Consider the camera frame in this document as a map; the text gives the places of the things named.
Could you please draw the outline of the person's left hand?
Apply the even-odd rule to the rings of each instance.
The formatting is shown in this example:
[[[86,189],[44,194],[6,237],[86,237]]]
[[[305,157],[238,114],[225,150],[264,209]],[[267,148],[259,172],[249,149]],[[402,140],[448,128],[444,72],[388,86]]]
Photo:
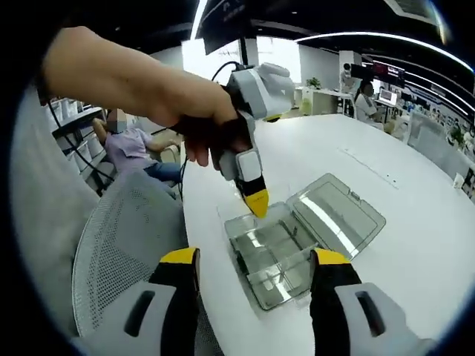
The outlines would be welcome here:
[[[217,83],[205,80],[172,85],[164,100],[161,125],[182,128],[189,159],[206,167],[210,150],[224,145],[223,127],[238,118],[229,94]]]

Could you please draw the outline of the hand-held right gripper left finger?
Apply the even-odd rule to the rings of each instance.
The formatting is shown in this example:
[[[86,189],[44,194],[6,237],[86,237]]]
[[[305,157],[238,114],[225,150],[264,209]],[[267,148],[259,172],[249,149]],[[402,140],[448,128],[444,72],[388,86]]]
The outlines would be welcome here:
[[[199,275],[200,249],[167,253],[148,282],[126,289],[94,332],[71,343],[79,355],[193,355]]]

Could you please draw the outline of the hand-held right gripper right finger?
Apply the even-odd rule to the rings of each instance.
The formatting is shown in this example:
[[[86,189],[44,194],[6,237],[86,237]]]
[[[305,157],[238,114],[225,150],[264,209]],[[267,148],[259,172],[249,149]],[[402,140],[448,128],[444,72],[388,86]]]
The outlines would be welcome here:
[[[316,355],[429,355],[403,309],[373,283],[363,283],[343,254],[310,252],[309,313]]]

